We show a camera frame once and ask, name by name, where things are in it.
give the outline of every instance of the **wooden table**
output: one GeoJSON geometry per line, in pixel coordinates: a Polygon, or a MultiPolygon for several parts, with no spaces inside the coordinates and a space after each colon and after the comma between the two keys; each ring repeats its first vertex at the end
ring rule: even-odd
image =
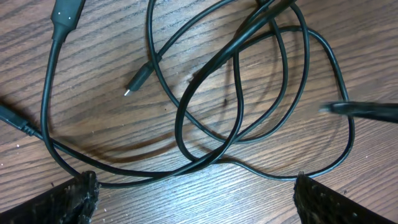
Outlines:
{"type": "MultiPolygon", "coordinates": [[[[157,49],[189,18],[216,2],[158,1],[157,49]]],[[[398,2],[298,1],[307,24],[333,47],[349,96],[357,101],[398,101],[398,2]]],[[[227,41],[255,1],[236,1],[200,21],[164,55],[160,66],[177,97],[192,74],[227,41]]],[[[53,0],[0,3],[0,97],[39,124],[40,98],[51,45],[53,0]]],[[[152,74],[132,96],[125,84],[147,61],[147,1],[87,0],[78,28],[62,49],[53,84],[52,136],[80,152],[125,169],[170,170],[188,161],[174,139],[176,108],[152,74]]],[[[280,26],[298,24],[288,9],[280,26]]],[[[281,106],[251,136],[281,119],[297,91],[303,67],[302,35],[283,34],[289,87],[281,106]]],[[[345,118],[318,113],[338,99],[330,64],[311,39],[310,73],[293,115],[270,138],[236,145],[227,155],[273,174],[310,172],[334,161],[348,138],[345,118]]],[[[275,100],[282,63],[275,39],[241,54],[244,126],[275,100]]],[[[212,130],[228,135],[236,116],[231,63],[207,79],[189,106],[212,130]]],[[[195,155],[219,145],[188,121],[185,141],[195,155]]],[[[356,140],[347,160],[316,180],[398,222],[398,126],[356,119],[356,140]]],[[[43,142],[0,123],[0,212],[71,178],[43,142]]],[[[62,154],[79,171],[94,170],[107,182],[135,178],[108,174],[62,154]]],[[[183,177],[124,190],[100,190],[93,223],[298,223],[293,182],[260,178],[234,165],[213,165],[183,177]]]]}

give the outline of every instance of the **black object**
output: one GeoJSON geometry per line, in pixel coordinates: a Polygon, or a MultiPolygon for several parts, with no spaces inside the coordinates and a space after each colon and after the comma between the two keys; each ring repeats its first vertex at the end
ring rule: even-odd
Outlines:
{"type": "MultiPolygon", "coordinates": [[[[189,160],[191,160],[190,163],[185,164],[184,166],[181,166],[178,169],[171,170],[171,171],[165,171],[165,172],[148,172],[148,171],[138,171],[138,170],[126,170],[126,169],[119,169],[115,167],[111,167],[109,165],[100,163],[99,161],[96,161],[94,159],[91,159],[77,151],[74,151],[73,149],[70,149],[69,147],[55,141],[50,137],[49,134],[49,127],[48,127],[48,108],[49,108],[49,99],[51,96],[51,89],[52,89],[52,80],[55,75],[55,67],[57,64],[58,60],[58,55],[60,53],[60,49],[62,46],[63,41],[66,38],[66,35],[70,30],[73,30],[76,27],[77,20],[79,19],[80,12],[82,10],[82,6],[84,4],[84,1],[78,1],[78,0],[57,0],[57,3],[54,7],[53,15],[52,15],[52,20],[54,24],[54,29],[57,34],[54,34],[53,36],[53,45],[50,51],[50,56],[49,56],[49,63],[47,67],[47,73],[45,77],[45,83],[44,83],[44,90],[43,90],[43,97],[42,97],[42,107],[41,107],[41,115],[40,115],[40,131],[37,131],[37,128],[33,127],[31,124],[27,124],[30,129],[29,131],[25,131],[26,133],[32,134],[39,139],[43,140],[43,142],[46,145],[46,148],[49,150],[49,153],[51,156],[55,159],[55,161],[67,172],[69,172],[73,176],[79,175],[79,173],[72,168],[69,164],[67,164],[58,154],[58,152],[55,150],[55,148],[66,152],[67,154],[86,162],[89,165],[95,166],[97,168],[103,169],[107,172],[112,172],[114,174],[121,174],[121,175],[129,175],[129,176],[136,176],[136,177],[148,177],[148,179],[144,180],[139,180],[139,181],[134,181],[134,182],[128,182],[128,183],[100,183],[102,187],[104,188],[126,188],[126,187],[134,187],[134,186],[139,186],[139,185],[145,185],[145,184],[150,184],[153,182],[157,182],[160,180],[164,180],[166,178],[175,176],[175,175],[184,175],[184,174],[189,174],[195,171],[198,171],[200,169],[204,169],[208,167],[209,165],[212,164],[224,164],[224,163],[232,163],[236,164],[238,166],[241,166],[248,171],[251,171],[257,175],[260,175],[261,177],[265,177],[267,179],[272,179],[272,180],[282,180],[282,181],[293,181],[296,179],[296,175],[291,175],[291,176],[280,176],[280,175],[272,175],[272,174],[267,174],[265,172],[262,172],[260,170],[257,170],[248,164],[245,164],[241,161],[238,161],[233,158],[223,158],[223,154],[226,152],[226,150],[230,147],[232,144],[244,144],[244,143],[250,143],[250,142],[256,142],[260,141],[262,139],[265,139],[266,137],[270,136],[271,134],[275,133],[290,117],[290,115],[293,113],[293,110],[295,109],[297,103],[300,100],[300,97],[303,93],[305,83],[307,81],[308,77],[308,69],[309,69],[309,63],[310,63],[310,46],[309,46],[309,36],[314,37],[316,40],[319,41],[319,43],[322,45],[324,48],[329,61],[331,63],[331,66],[333,67],[333,70],[335,72],[335,77],[336,81],[338,83],[338,87],[340,89],[340,93],[342,98],[345,101],[348,101],[348,94],[346,91],[346,87],[343,81],[343,76],[341,74],[341,70],[337,64],[335,55],[331,49],[331,47],[328,45],[327,41],[317,32],[314,30],[311,30],[307,27],[305,23],[305,19],[300,11],[300,9],[294,4],[295,0],[281,0],[277,4],[275,4],[272,8],[269,9],[269,6],[274,2],[274,0],[269,0],[269,1],[258,1],[257,3],[259,4],[258,7],[246,18],[245,21],[239,26],[239,28],[236,31],[236,35],[232,40],[226,44],[209,62],[206,63],[205,66],[202,67],[198,71],[198,73],[195,75],[193,80],[190,82],[189,86],[185,90],[182,98],[180,101],[174,97],[173,93],[171,92],[168,84],[166,84],[165,79],[163,77],[163,74],[160,70],[159,67],[159,60],[162,58],[163,54],[175,43],[175,41],[184,33],[186,32],[192,25],[194,25],[196,22],[198,22],[200,19],[204,18],[207,16],[209,13],[219,9],[220,7],[233,2],[234,0],[222,0],[209,8],[205,9],[203,12],[199,13],[196,15],[194,18],[192,18],[190,21],[188,21],[186,24],[184,24],[167,42],[166,44],[159,50],[159,52],[155,52],[154,48],[154,42],[153,42],[153,36],[152,36],[152,14],[153,10],[155,7],[155,0],[149,0],[148,3],[148,9],[147,9],[147,21],[146,21],[146,31],[147,31],[147,43],[149,46],[149,53],[151,57],[151,61],[146,63],[142,69],[139,71],[139,76],[135,78],[135,81],[129,84],[133,85],[132,90],[138,89],[147,76],[150,74],[152,71],[152,68],[155,70],[160,84],[162,85],[163,89],[165,90],[166,94],[170,97],[171,101],[174,103],[175,106],[178,107],[177,110],[177,115],[176,115],[176,120],[175,120],[175,138],[177,140],[177,145],[182,152],[182,154],[189,160]],[[73,17],[71,17],[71,21],[73,22],[67,22],[65,19],[66,17],[58,18],[57,11],[59,8],[64,8],[65,12],[67,14],[71,14],[73,17]],[[300,26],[287,26],[287,27],[278,27],[274,18],[279,15],[281,12],[286,10],[288,7],[290,7],[294,13],[298,17],[298,21],[300,22],[300,26]],[[255,37],[252,37],[261,27],[266,25],[268,22],[271,23],[271,31],[268,32],[263,32],[262,34],[259,34],[255,37]],[[290,108],[287,110],[286,114],[283,116],[283,118],[279,121],[279,123],[273,127],[270,131],[260,134],[256,137],[253,138],[243,138],[245,135],[250,133],[254,128],[256,128],[258,125],[260,125],[263,121],[265,121],[272,112],[275,111],[275,109],[279,106],[280,102],[282,101],[286,89],[287,89],[287,79],[288,79],[288,65],[287,65],[287,54],[285,51],[284,43],[282,40],[281,33],[283,32],[302,32],[303,34],[303,41],[304,41],[304,67],[303,67],[303,77],[300,82],[300,86],[298,89],[298,92],[295,96],[295,99],[290,106],[290,108]],[[264,40],[266,38],[270,38],[272,36],[276,36],[276,39],[279,44],[279,49],[282,54],[282,64],[283,64],[283,80],[282,80],[282,86],[280,88],[280,93],[278,97],[276,98],[275,102],[272,104],[272,106],[264,112],[262,116],[260,116],[259,119],[257,119],[254,123],[249,125],[247,128],[245,128],[242,131],[240,130],[240,127],[243,122],[243,111],[244,111],[244,102],[243,102],[243,91],[241,87],[241,78],[240,78],[240,71],[239,71],[239,52],[252,46],[255,43],[258,43],[261,40],[264,40]],[[220,68],[222,64],[224,64],[227,60],[233,58],[233,66],[234,66],[234,80],[235,80],[235,87],[236,87],[236,96],[237,96],[237,101],[238,101],[238,115],[236,117],[236,121],[234,124],[233,129],[229,133],[227,138],[224,138],[220,136],[219,134],[215,134],[213,131],[209,130],[206,128],[204,125],[202,125],[199,121],[197,121],[188,111],[187,111],[187,106],[189,104],[189,101],[191,100],[192,96],[196,92],[197,88],[202,84],[202,82],[216,69],[220,68]],[[182,126],[183,126],[183,119],[184,116],[186,116],[194,125],[196,125],[199,129],[201,129],[204,133],[209,135],[215,140],[218,140],[222,142],[223,144],[215,149],[214,151],[208,153],[207,155],[201,157],[201,158],[196,158],[186,148],[183,139],[182,139],[182,126]]],[[[331,171],[334,169],[336,166],[340,165],[347,157],[349,152],[351,151],[351,148],[353,147],[354,143],[354,121],[352,118],[348,118],[348,126],[349,126],[349,136],[348,136],[348,142],[347,145],[344,149],[344,151],[341,153],[341,155],[330,165],[326,166],[325,168],[322,168],[320,170],[313,171],[311,173],[308,173],[307,175],[310,177],[315,177],[318,175],[322,175],[326,172],[331,171]]]]}
{"type": "Polygon", "coordinates": [[[332,102],[323,105],[321,111],[398,123],[398,103],[332,102]]]}
{"type": "Polygon", "coordinates": [[[13,126],[14,128],[32,136],[34,133],[34,129],[31,127],[31,124],[28,120],[22,118],[17,113],[15,113],[12,109],[4,105],[0,105],[0,120],[4,121],[8,125],[13,126]]]}
{"type": "Polygon", "coordinates": [[[29,201],[0,213],[1,224],[88,224],[98,201],[99,185],[93,171],[54,187],[29,201]]]}
{"type": "Polygon", "coordinates": [[[299,174],[294,203],[303,224],[393,224],[394,222],[299,174]]]}
{"type": "MultiPolygon", "coordinates": [[[[162,57],[157,56],[157,61],[161,61],[162,57]]],[[[124,96],[127,96],[127,94],[130,91],[138,91],[140,87],[144,84],[144,82],[148,79],[149,75],[154,72],[154,66],[151,61],[145,63],[136,73],[134,78],[130,80],[130,82],[127,84],[126,89],[127,92],[124,94],[124,96]]]]}
{"type": "Polygon", "coordinates": [[[53,40],[64,42],[69,32],[77,27],[85,0],[56,0],[51,20],[54,24],[53,40]]]}

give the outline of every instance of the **usb cable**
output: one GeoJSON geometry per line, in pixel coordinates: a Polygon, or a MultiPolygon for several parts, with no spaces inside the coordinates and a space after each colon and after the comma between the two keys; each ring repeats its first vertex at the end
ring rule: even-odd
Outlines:
{"type": "MultiPolygon", "coordinates": [[[[304,91],[304,86],[308,77],[308,69],[310,66],[310,44],[309,44],[309,36],[314,37],[325,50],[328,59],[333,67],[333,71],[335,73],[336,82],[338,84],[340,94],[344,101],[348,101],[348,94],[344,84],[343,76],[341,74],[341,70],[338,66],[336,57],[329,46],[328,42],[317,32],[311,30],[307,27],[305,23],[304,16],[302,15],[299,7],[295,5],[295,0],[281,0],[273,7],[270,8],[270,5],[274,2],[274,0],[258,0],[257,8],[243,21],[243,23],[238,27],[235,36],[216,54],[213,56],[211,60],[209,60],[195,75],[193,80],[190,82],[188,87],[183,93],[183,96],[180,100],[176,99],[176,97],[171,92],[165,78],[162,74],[162,71],[159,67],[159,62],[162,60],[162,56],[166,51],[175,43],[175,41],[186,32],[192,25],[198,22],[200,19],[204,18],[208,14],[213,11],[219,9],[220,7],[233,2],[234,0],[221,0],[218,3],[210,6],[205,9],[203,12],[196,15],[190,21],[188,21],[185,25],[183,25],[167,42],[166,44],[159,50],[159,52],[155,51],[154,41],[153,41],[153,33],[152,33],[152,15],[155,7],[155,0],[149,0],[148,8],[147,8],[147,19],[146,19],[146,36],[147,36],[147,44],[149,47],[150,53],[150,61],[145,63],[139,71],[136,73],[134,78],[127,85],[127,92],[125,95],[128,95],[132,91],[137,91],[140,89],[142,84],[147,80],[148,76],[151,73],[155,72],[160,84],[162,85],[164,91],[169,96],[172,103],[178,108],[176,119],[175,119],[175,138],[177,142],[177,146],[180,149],[181,153],[189,159],[191,162],[181,166],[178,169],[165,171],[165,172],[148,172],[148,171],[138,171],[138,170],[126,170],[119,169],[116,167],[112,167],[106,164],[103,164],[99,161],[96,161],[90,157],[87,157],[65,145],[62,143],[52,139],[49,134],[48,128],[48,108],[49,108],[49,99],[51,97],[51,89],[52,89],[52,81],[55,75],[55,67],[57,66],[58,55],[60,53],[60,49],[62,44],[65,42],[67,35],[69,32],[76,29],[78,24],[78,20],[80,18],[81,11],[83,10],[83,6],[85,1],[82,0],[56,0],[54,10],[51,16],[51,20],[54,24],[54,32],[53,32],[53,44],[50,51],[49,62],[47,66],[47,73],[45,76],[44,90],[42,96],[42,106],[41,106],[41,114],[40,114],[40,130],[35,127],[28,120],[24,119],[22,116],[19,116],[15,111],[11,108],[0,105],[0,119],[10,124],[11,126],[17,128],[20,131],[25,132],[30,136],[35,136],[46,145],[46,148],[49,150],[51,156],[55,159],[55,161],[64,168],[67,172],[69,172],[73,176],[77,176],[79,174],[74,168],[72,168],[69,164],[67,164],[59,155],[59,153],[55,150],[57,148],[60,151],[63,151],[74,158],[77,158],[91,166],[97,167],[99,169],[105,170],[107,172],[111,172],[119,175],[127,175],[134,177],[147,177],[144,180],[138,180],[134,182],[127,183],[100,183],[101,187],[104,188],[126,188],[126,187],[135,187],[140,185],[146,185],[153,182],[157,182],[160,180],[167,179],[176,175],[184,175],[189,174],[201,169],[204,169],[212,164],[236,164],[237,166],[241,166],[248,171],[251,171],[261,177],[272,179],[272,180],[281,180],[281,181],[291,181],[297,178],[296,175],[284,176],[284,175],[272,175],[262,172],[258,169],[255,169],[242,161],[223,157],[223,154],[227,151],[227,149],[232,144],[247,144],[250,142],[260,141],[275,133],[290,117],[295,109],[297,103],[302,96],[304,91]],[[278,16],[281,12],[286,10],[287,8],[291,8],[296,14],[298,21],[300,22],[299,26],[287,26],[287,27],[278,27],[274,18],[278,16]],[[271,24],[271,31],[263,32],[255,37],[253,35],[264,25],[267,23],[271,24]],[[300,82],[300,86],[298,88],[298,92],[294,98],[293,103],[290,108],[287,110],[286,114],[283,118],[276,124],[270,131],[267,133],[261,134],[257,137],[253,138],[245,138],[245,135],[250,133],[255,127],[264,122],[272,112],[278,107],[280,102],[282,101],[286,89],[287,89],[287,80],[288,80],[288,65],[287,65],[287,54],[285,51],[284,42],[282,40],[281,33],[284,32],[301,32],[303,35],[304,42],[304,68],[303,75],[300,82]],[[282,55],[282,65],[283,65],[283,79],[282,86],[280,88],[280,92],[278,97],[272,106],[264,112],[264,114],[257,119],[254,123],[249,125],[247,128],[240,130],[242,122],[243,122],[243,112],[244,112],[244,98],[243,91],[241,86],[241,77],[239,72],[239,53],[240,51],[252,46],[253,44],[264,40],[266,38],[270,38],[275,36],[279,49],[282,55]],[[217,134],[214,134],[212,131],[207,129],[204,125],[202,125],[197,119],[195,119],[188,111],[187,107],[192,99],[192,96],[195,94],[198,87],[203,83],[203,81],[215,70],[220,68],[222,64],[224,64],[227,60],[233,58],[233,72],[234,72],[234,82],[236,89],[236,97],[238,99],[238,107],[237,107],[237,116],[234,122],[234,126],[228,135],[227,138],[222,138],[217,134]],[[182,126],[184,117],[187,117],[195,126],[197,126],[204,133],[222,142],[222,145],[211,151],[207,155],[197,158],[193,156],[186,145],[184,144],[182,137],[182,126]]],[[[318,175],[324,174],[326,172],[331,171],[336,166],[340,165],[347,157],[349,152],[351,151],[354,143],[354,121],[352,118],[348,117],[348,127],[349,127],[349,138],[347,145],[339,158],[337,158],[330,165],[322,168],[320,170],[307,173],[306,175],[309,177],[316,177],[318,175]]]]}

